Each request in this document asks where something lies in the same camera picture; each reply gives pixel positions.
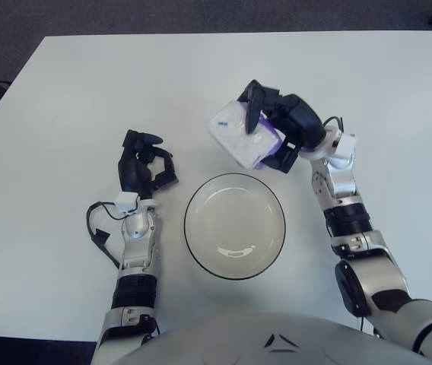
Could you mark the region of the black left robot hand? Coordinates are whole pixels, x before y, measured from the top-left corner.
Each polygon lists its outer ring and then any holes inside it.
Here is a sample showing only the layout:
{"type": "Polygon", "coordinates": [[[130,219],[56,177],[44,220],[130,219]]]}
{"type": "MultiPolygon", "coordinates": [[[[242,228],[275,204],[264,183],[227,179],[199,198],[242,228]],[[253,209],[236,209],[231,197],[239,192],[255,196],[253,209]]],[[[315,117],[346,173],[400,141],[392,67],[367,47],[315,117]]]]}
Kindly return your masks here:
{"type": "Polygon", "coordinates": [[[137,193],[141,200],[178,182],[172,154],[158,147],[164,140],[156,135],[129,129],[122,143],[123,151],[118,162],[119,181],[123,192],[137,193]],[[149,164],[159,157],[164,170],[152,175],[149,164]]]}

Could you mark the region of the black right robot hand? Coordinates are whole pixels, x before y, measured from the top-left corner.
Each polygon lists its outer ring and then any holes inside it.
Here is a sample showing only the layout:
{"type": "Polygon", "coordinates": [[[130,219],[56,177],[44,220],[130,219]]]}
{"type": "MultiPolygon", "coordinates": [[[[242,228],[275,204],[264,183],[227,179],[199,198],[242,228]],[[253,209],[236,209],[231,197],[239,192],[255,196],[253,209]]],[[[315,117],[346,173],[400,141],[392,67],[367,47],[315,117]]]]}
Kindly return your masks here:
{"type": "Polygon", "coordinates": [[[284,134],[281,146],[262,159],[263,165],[274,170],[288,173],[301,148],[314,149],[326,136],[321,119],[295,94],[282,95],[280,90],[253,80],[237,100],[246,104],[246,134],[255,131],[261,116],[284,134]]]}

